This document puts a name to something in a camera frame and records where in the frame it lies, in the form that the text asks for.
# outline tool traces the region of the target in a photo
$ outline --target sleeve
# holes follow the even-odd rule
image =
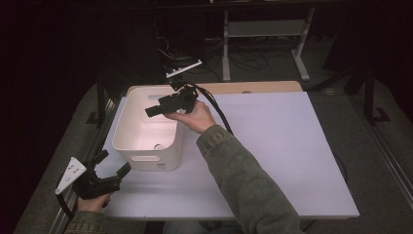
[[[104,234],[104,220],[101,213],[77,212],[64,234]]]
[[[303,233],[280,188],[234,136],[215,125],[197,144],[245,233]]]

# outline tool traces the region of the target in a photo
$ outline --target dark background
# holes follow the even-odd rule
[[[321,7],[311,33],[333,38],[341,29],[328,69],[341,71],[360,54],[373,55],[376,77],[413,120],[411,9],[402,3]],[[166,36],[174,50],[201,58],[204,38],[222,36],[222,16],[102,13],[69,1],[1,1],[2,233],[13,232],[77,104],[98,77],[112,98],[131,85],[164,83],[165,62],[155,53],[161,42],[154,38]],[[242,19],[245,11],[233,16]]]

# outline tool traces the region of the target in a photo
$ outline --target white table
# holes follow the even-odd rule
[[[234,135],[280,186],[300,217],[359,216],[307,93],[214,96]],[[110,155],[96,167],[100,177],[114,175],[125,164],[111,144],[124,103],[125,99],[104,144]],[[213,115],[221,123],[215,112]],[[197,137],[185,131],[181,163],[176,170],[131,171],[103,212],[145,220],[233,218],[196,146]]]

